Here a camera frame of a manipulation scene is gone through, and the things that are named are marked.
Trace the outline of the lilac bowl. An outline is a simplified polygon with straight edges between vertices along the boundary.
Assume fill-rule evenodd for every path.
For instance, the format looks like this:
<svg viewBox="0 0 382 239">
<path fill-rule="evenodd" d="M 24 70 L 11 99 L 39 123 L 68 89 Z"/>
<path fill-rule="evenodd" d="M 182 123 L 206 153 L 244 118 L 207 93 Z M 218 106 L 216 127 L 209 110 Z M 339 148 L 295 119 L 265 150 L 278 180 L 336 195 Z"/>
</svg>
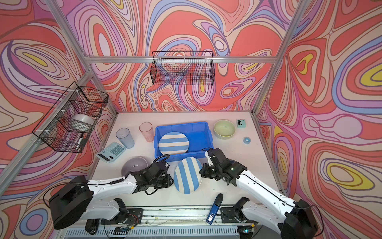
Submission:
<svg viewBox="0 0 382 239">
<path fill-rule="evenodd" d="M 129 172 L 138 172 L 148 167 L 148 162 L 145 158 L 137 156 L 129 159 L 121 169 L 121 176 L 125 176 Z"/>
</svg>

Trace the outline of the blue striped plate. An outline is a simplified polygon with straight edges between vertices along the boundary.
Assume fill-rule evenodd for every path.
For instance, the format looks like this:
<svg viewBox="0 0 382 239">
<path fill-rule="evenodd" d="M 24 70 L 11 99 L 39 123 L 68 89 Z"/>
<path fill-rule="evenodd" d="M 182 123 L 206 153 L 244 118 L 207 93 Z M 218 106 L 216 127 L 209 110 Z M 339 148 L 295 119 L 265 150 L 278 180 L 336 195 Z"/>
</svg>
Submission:
<svg viewBox="0 0 382 239">
<path fill-rule="evenodd" d="M 199 189 L 202 182 L 200 170 L 202 164 L 194 157 L 186 157 L 179 162 L 175 169 L 174 183 L 176 189 L 189 195 Z"/>
<path fill-rule="evenodd" d="M 169 132 L 163 135 L 158 142 L 159 151 L 169 155 L 186 153 L 189 146 L 188 138 L 180 132 Z"/>
</svg>

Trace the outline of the light green bowl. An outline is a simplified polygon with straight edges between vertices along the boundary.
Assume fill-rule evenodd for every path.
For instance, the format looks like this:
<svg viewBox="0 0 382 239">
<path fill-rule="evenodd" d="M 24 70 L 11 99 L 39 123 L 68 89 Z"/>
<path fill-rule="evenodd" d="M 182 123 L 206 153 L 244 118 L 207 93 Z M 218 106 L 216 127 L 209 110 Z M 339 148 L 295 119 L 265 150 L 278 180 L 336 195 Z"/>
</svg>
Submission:
<svg viewBox="0 0 382 239">
<path fill-rule="evenodd" d="M 231 121 L 224 119 L 217 121 L 213 130 L 215 136 L 220 139 L 230 139 L 236 133 L 235 125 Z"/>
</svg>

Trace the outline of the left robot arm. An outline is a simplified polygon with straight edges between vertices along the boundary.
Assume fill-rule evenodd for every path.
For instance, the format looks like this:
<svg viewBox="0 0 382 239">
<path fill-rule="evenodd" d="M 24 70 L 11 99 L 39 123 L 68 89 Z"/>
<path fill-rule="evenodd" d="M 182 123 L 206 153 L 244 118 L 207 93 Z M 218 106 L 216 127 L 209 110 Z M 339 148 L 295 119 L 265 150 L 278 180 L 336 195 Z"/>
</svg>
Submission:
<svg viewBox="0 0 382 239">
<path fill-rule="evenodd" d="M 150 187 L 155 191 L 171 187 L 174 180 L 168 174 L 167 158 L 168 155 L 161 156 L 147 168 L 119 178 L 87 180 L 83 176 L 75 177 L 49 199 L 54 229 L 61 230 L 81 220 L 124 223 L 129 211 L 118 196 L 147 192 Z"/>
</svg>

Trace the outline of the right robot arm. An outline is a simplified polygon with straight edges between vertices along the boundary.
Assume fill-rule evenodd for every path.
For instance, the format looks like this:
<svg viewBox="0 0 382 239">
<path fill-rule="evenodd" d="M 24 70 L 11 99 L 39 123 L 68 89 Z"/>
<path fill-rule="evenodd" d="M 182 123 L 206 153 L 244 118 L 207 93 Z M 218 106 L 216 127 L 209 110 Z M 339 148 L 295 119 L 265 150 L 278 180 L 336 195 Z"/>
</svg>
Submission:
<svg viewBox="0 0 382 239">
<path fill-rule="evenodd" d="M 283 239 L 313 239 L 322 231 L 314 217 L 312 206 L 304 200 L 295 201 L 269 187 L 255 177 L 243 164 L 228 159 L 219 148 L 206 148 L 208 162 L 203 164 L 200 175 L 203 178 L 223 180 L 253 196 L 260 205 L 247 197 L 241 197 L 224 219 L 240 223 L 257 222 Z"/>
</svg>

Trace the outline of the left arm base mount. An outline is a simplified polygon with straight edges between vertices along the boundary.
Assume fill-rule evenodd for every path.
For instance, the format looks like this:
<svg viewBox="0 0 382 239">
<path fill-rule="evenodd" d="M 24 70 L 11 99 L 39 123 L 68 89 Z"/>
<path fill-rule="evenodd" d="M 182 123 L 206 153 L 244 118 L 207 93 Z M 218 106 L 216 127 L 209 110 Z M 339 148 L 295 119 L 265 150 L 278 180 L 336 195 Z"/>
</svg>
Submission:
<svg viewBox="0 0 382 239">
<path fill-rule="evenodd" d="M 141 224 L 143 211 L 143 208 L 127 208 L 119 212 L 111 220 L 102 219 L 100 224 L 136 226 Z"/>
</svg>

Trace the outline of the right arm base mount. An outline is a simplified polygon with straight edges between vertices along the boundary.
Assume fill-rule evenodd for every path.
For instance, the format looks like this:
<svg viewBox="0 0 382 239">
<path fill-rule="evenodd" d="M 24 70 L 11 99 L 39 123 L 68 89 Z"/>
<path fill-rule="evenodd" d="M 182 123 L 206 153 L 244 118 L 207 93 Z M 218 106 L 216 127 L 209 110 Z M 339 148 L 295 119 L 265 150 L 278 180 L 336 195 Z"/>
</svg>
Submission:
<svg viewBox="0 0 382 239">
<path fill-rule="evenodd" d="M 233 207 L 221 207 L 220 214 L 217 214 L 217 216 L 221 217 L 222 222 L 224 224 L 227 224 L 227 223 L 241 223 L 241 224 L 251 223 L 252 224 L 254 223 L 256 225 L 258 224 L 258 222 L 247 219 L 242 212 L 242 209 L 245 203 L 247 203 L 248 201 L 250 201 L 248 198 L 241 197 Z"/>
</svg>

